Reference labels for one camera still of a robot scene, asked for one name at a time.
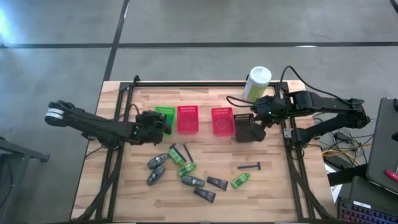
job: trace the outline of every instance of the yellow cable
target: yellow cable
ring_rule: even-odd
[[[324,152],[339,152],[339,151],[337,151],[337,150],[327,150],[327,151],[324,151]],[[343,154],[344,155],[346,155],[346,156],[348,156],[348,157],[350,157],[350,158],[352,158],[353,160],[354,160],[354,162],[356,162],[357,163],[357,165],[361,165],[356,159],[354,159],[354,157],[353,156],[351,156],[351,155],[349,155],[347,152],[343,152]],[[322,154],[323,156],[335,156],[336,154],[332,154],[332,155],[324,155],[324,154]]]
[[[372,144],[365,144],[365,145],[362,145],[362,146],[359,146],[359,147],[365,147],[365,146],[370,146],[370,145],[372,145]],[[326,152],[331,152],[332,151],[332,149],[330,149],[330,150],[322,151],[322,154],[323,154],[323,156],[327,156],[327,157],[338,156],[338,155],[346,154],[347,151],[351,151],[351,150],[357,149],[359,147],[352,147],[352,148],[349,148],[349,149],[342,150],[341,152],[334,153],[333,155],[326,155],[325,154]]]

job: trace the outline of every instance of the green bottle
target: green bottle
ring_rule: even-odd
[[[250,174],[248,174],[248,173],[241,174],[238,178],[232,180],[232,182],[231,182],[232,187],[235,189],[238,189],[246,181],[248,181],[249,177],[250,177]]]
[[[179,169],[177,171],[177,174],[179,177],[183,177],[185,175],[187,175],[189,172],[193,171],[196,168],[196,164],[194,162],[185,165],[184,167],[182,167],[181,169]]]
[[[180,154],[175,149],[169,150],[169,156],[173,159],[174,163],[176,163],[177,165],[179,166],[184,165],[185,163],[184,160],[181,158]]]

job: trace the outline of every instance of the white bottle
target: white bottle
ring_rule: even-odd
[[[271,81],[271,71],[266,67],[254,67],[249,74],[249,78],[244,87],[243,99],[255,102],[260,98]]]

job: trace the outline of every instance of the keyboard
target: keyboard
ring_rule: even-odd
[[[398,208],[395,212],[367,205],[343,197],[337,200],[338,218],[346,222],[393,224],[398,223]]]

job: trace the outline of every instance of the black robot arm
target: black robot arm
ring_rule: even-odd
[[[95,137],[109,149],[117,147],[120,140],[130,144],[158,144],[162,141],[163,132],[170,132],[165,115],[154,111],[137,114],[136,122],[119,122],[87,113],[64,101],[49,104],[45,122],[52,126],[77,129],[82,132],[83,137],[89,140]]]
[[[256,100],[251,110],[257,114],[255,121],[261,121],[261,127],[271,127],[290,117],[308,116],[315,112],[337,113],[335,118],[309,128],[294,128],[291,135],[295,147],[306,147],[311,138],[321,136],[339,128],[363,128],[370,122],[362,107],[363,100],[342,100],[321,97],[311,91],[297,91],[278,96],[264,96]]]

